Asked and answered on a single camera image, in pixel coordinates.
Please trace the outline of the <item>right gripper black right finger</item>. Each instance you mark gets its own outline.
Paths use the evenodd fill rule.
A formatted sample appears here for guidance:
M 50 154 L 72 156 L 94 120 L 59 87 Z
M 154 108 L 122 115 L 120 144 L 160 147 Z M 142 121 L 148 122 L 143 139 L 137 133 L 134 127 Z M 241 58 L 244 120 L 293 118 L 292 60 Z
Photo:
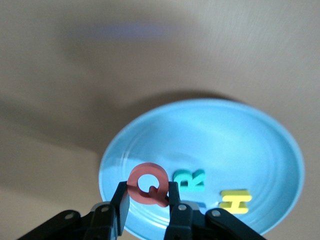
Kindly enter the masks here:
M 205 216 L 194 202 L 182 202 L 177 182 L 169 182 L 169 225 L 165 240 L 202 240 Z

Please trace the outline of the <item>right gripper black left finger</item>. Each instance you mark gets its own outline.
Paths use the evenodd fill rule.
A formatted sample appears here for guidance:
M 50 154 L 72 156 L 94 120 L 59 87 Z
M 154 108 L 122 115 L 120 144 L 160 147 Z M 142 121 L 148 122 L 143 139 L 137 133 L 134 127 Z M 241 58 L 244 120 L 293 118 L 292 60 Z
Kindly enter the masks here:
M 87 214 L 85 240 L 116 240 L 122 235 L 130 207 L 127 182 L 118 184 L 111 201 L 97 203 Z

